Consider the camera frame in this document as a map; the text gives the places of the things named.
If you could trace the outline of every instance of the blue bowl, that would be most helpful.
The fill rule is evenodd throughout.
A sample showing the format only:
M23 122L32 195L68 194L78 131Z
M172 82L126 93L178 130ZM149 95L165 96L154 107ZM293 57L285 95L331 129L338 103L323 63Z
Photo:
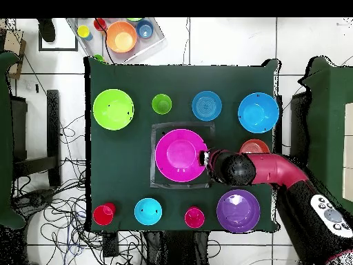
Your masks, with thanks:
M140 224L151 226L161 219L162 206L153 198L143 198L137 202L134 214Z
M222 101L212 91L199 92L192 100L192 112L201 121L216 119L222 110Z
M238 118L247 131L264 133L276 125L279 119L279 107L270 95L255 92L241 101Z
M142 39L148 39L153 34L153 25L148 20L141 20L138 22L136 32Z

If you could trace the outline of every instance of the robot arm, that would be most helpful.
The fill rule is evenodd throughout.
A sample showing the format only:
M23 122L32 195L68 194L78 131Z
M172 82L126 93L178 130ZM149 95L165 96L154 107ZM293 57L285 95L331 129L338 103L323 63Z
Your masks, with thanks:
M230 186L277 184L276 207L301 261L353 265L353 217L338 211L307 175L286 158L211 150L203 156L214 181Z

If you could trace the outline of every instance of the purple bowl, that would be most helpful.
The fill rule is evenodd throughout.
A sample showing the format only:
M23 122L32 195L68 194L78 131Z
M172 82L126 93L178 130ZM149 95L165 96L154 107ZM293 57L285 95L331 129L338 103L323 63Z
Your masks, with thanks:
M260 219L260 204L256 197L246 190L231 190L218 201L217 218L224 229L232 233L245 233L257 225Z

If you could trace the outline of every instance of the dark green tablecloth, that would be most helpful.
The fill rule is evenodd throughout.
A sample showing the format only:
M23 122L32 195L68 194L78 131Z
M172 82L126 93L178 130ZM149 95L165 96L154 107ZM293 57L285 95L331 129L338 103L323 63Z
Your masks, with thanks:
M13 134L11 100L6 74L19 58L12 52L0 53L0 224L9 228L23 228L25 221L10 204L12 194Z
M86 88L88 110L92 110L97 95L109 88L128 93L135 108L133 120L118 131L100 127L91 111L92 210L105 202L117 206L111 224L102 227L92 221L91 229L187 230L184 214L188 207L196 205L205 213L202 230L223 230L216 217L216 205L222 194L231 188L221 184L191 190L150 187L151 126L171 121L199 121L192 113L192 99L198 92L211 90L220 96L223 108L214 120L215 139L208 148L238 151L242 143L251 138L262 139L271 147L272 132L255 135L246 131L239 123L237 111L241 100L252 92L273 95L277 66L277 60L255 67L113 66L89 58L89 64L85 63L86 72L90 72L90 87ZM152 98L159 93L172 99L172 109L166 115L156 114L151 107ZM261 218L255 230L276 230L270 218L270 186L240 188L252 192L261 205ZM134 207L144 197L157 199L163 209L161 220L149 227L134 218Z
M353 202L342 197L345 105L353 103L353 68L331 66L324 57L317 57L309 69L303 80L312 92L307 166L353 214Z

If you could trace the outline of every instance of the red cup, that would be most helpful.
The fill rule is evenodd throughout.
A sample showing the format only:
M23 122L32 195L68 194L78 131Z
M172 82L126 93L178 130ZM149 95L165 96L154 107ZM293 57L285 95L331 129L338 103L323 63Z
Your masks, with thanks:
M99 31L102 31L102 30L107 30L107 23L105 22L105 20L104 19L99 19L99 18L97 18L97 20L94 20L93 21L93 25L94 25L94 27L96 28L96 30L99 30Z
M106 226L112 222L115 210L115 205L110 202L97 206L93 212L93 219L98 225Z
M205 222L205 215L200 208L191 206L186 212L184 220L190 228L200 228Z

